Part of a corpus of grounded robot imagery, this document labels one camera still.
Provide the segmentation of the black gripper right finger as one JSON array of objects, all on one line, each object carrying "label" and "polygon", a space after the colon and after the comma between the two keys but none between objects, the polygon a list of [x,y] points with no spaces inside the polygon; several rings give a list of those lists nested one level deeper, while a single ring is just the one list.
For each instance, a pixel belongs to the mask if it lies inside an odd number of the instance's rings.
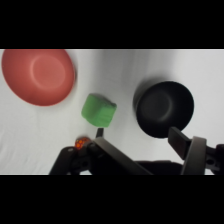
[{"label": "black gripper right finger", "polygon": [[175,127],[169,129],[168,143],[184,161],[182,175],[203,175],[206,169],[215,175],[224,175],[224,144],[209,147],[206,139],[189,139]]}]

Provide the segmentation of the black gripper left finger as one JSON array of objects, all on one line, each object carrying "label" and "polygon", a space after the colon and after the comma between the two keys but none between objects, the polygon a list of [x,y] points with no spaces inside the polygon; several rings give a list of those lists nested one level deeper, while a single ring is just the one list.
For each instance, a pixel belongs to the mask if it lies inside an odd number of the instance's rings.
[{"label": "black gripper left finger", "polygon": [[81,149],[63,148],[54,162],[50,175],[151,175],[151,172],[130,159],[105,140],[104,129],[98,128],[96,137],[85,142]]}]

